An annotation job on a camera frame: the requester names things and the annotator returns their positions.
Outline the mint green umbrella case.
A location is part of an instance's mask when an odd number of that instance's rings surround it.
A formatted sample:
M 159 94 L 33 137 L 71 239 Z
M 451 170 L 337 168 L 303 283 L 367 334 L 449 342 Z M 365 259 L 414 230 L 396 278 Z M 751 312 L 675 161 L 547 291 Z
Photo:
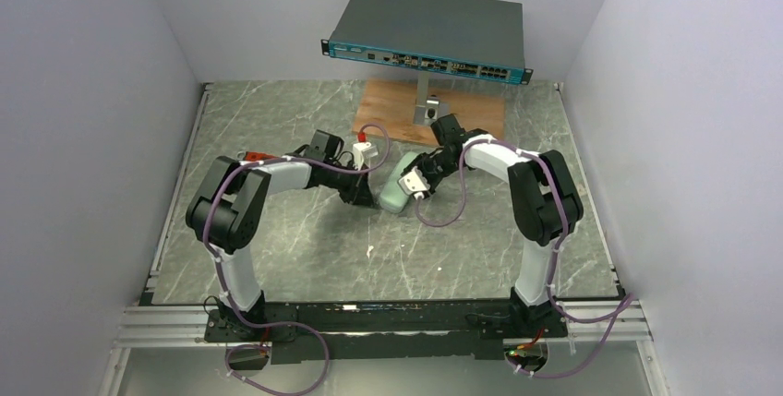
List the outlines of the mint green umbrella case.
M 406 196 L 398 186 L 398 180 L 403 174 L 416 168 L 416 157 L 421 153 L 407 152 L 393 167 L 391 173 L 379 193 L 380 207 L 390 213 L 400 214 L 411 197 Z

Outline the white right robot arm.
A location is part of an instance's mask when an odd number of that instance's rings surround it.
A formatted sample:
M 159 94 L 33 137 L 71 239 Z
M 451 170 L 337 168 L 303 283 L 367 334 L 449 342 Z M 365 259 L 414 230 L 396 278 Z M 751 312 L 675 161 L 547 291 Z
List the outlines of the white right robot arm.
M 524 238 L 520 273 L 512 288 L 522 305 L 536 307 L 555 294 L 559 254 L 584 216 L 584 205 L 562 154 L 523 150 L 476 128 L 466 130 L 453 114 L 432 126 L 438 147 L 421 153 L 398 182 L 416 201 L 431 197 L 446 177 L 465 170 L 490 174 L 509 188 L 514 222 Z

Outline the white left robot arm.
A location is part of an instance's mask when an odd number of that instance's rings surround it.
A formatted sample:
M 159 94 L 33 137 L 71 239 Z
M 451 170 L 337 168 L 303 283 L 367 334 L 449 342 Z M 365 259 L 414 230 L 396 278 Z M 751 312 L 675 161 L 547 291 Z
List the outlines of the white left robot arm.
M 221 310 L 253 324 L 264 322 L 265 296 L 249 244 L 259 228 L 268 197 L 325 187 L 342 202 L 372 208 L 368 184 L 379 150 L 364 133 L 347 146 L 322 130 L 308 144 L 280 156 L 246 153 L 216 158 L 191 199 L 186 225 L 209 252 L 220 284 Z

